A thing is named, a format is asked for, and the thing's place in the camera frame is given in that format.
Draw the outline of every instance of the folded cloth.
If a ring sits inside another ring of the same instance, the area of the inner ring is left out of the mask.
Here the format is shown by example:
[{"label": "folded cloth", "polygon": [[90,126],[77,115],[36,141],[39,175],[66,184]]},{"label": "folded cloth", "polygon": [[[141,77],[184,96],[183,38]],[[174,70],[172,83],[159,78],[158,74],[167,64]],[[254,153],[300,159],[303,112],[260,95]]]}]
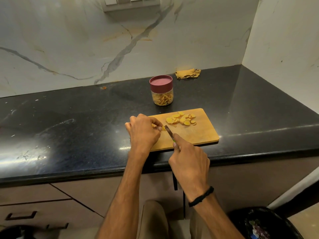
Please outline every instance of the folded cloth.
[{"label": "folded cloth", "polygon": [[175,74],[178,79],[186,79],[189,77],[197,78],[200,72],[201,72],[200,69],[189,69],[189,70],[176,71]]}]

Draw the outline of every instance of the clear plastic jar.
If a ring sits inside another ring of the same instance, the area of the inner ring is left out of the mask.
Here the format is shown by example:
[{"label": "clear plastic jar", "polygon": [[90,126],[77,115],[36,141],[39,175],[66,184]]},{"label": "clear plastic jar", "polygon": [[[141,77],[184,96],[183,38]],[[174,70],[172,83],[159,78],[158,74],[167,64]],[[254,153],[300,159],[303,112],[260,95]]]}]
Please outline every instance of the clear plastic jar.
[{"label": "clear plastic jar", "polygon": [[156,105],[166,106],[174,98],[173,78],[168,75],[154,76],[150,79],[153,101]]},{"label": "clear plastic jar", "polygon": [[152,97],[156,105],[166,106],[168,104],[171,104],[173,101],[173,98],[174,98],[173,89],[171,89],[169,92],[162,93],[162,94],[152,92]]}]

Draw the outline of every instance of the leg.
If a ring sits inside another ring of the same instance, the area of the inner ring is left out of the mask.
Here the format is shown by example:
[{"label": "leg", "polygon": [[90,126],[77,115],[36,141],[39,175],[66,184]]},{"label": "leg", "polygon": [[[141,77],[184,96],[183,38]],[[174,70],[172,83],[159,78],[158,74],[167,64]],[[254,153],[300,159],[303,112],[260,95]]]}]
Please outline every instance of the leg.
[{"label": "leg", "polygon": [[162,206],[148,200],[143,206],[138,239],[168,239],[168,222]]},{"label": "leg", "polygon": [[210,234],[206,223],[195,210],[193,210],[192,217],[190,218],[189,230],[192,239],[215,239]]}]

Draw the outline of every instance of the red lid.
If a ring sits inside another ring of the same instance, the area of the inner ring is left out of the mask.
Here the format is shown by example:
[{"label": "red lid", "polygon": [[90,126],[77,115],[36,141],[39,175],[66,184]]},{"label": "red lid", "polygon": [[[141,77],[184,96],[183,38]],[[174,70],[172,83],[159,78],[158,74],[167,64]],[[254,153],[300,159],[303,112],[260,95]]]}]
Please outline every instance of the red lid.
[{"label": "red lid", "polygon": [[162,94],[173,89],[173,78],[168,75],[154,76],[150,79],[151,91]]}]

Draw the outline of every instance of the marble wall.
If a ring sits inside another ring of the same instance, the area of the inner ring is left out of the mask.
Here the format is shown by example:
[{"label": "marble wall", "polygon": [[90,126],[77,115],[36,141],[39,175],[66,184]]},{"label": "marble wall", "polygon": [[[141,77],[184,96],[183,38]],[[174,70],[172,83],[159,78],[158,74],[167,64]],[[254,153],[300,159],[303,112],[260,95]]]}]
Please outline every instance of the marble wall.
[{"label": "marble wall", "polygon": [[258,0],[0,0],[0,97],[242,62]]},{"label": "marble wall", "polygon": [[260,0],[243,65],[319,113],[319,0]]}]

